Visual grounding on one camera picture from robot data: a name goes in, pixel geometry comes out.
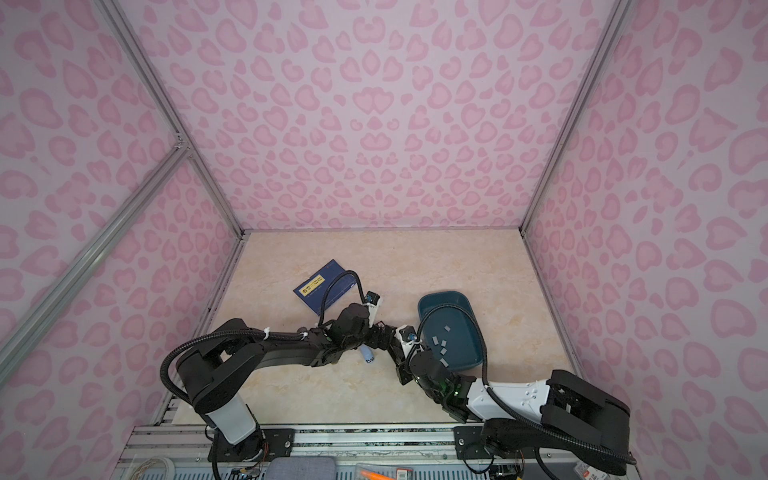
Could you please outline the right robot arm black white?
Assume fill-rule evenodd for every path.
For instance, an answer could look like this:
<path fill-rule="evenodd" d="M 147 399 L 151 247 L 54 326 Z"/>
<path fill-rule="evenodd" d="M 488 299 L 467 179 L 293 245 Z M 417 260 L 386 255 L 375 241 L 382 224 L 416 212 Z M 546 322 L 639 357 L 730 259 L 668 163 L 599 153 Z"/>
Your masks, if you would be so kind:
<path fill-rule="evenodd" d="M 479 326 L 469 310 L 439 304 L 418 326 L 392 328 L 388 348 L 400 380 L 415 382 L 452 419 L 481 423 L 481 444 L 489 455 L 562 450 L 616 476 L 636 465 L 629 447 L 629 407 L 571 372 L 556 369 L 545 380 L 499 383 L 490 380 L 485 361 L 478 377 L 451 371 L 434 357 L 424 332 L 445 311 L 459 312 L 473 328 Z"/>

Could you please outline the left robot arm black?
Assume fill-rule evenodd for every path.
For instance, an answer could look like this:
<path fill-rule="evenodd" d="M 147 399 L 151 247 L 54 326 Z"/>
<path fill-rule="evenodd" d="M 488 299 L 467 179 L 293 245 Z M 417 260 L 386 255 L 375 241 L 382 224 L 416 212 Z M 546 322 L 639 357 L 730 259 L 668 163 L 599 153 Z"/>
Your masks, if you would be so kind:
<path fill-rule="evenodd" d="M 346 278 L 354 280 L 360 301 L 327 321 L 330 293 Z M 208 454 L 212 468 L 217 470 L 221 460 L 265 460 L 268 456 L 265 434 L 239 396 L 253 371 L 285 365 L 335 364 L 344 352 L 362 346 L 388 352 L 395 365 L 401 366 L 407 354 L 397 329 L 375 321 L 379 303 L 377 294 L 363 292 L 355 271 L 345 270 L 326 284 L 315 327 L 295 333 L 272 333 L 233 318 L 168 353 L 159 369 L 160 380 L 175 397 L 192 406 L 213 430 Z"/>

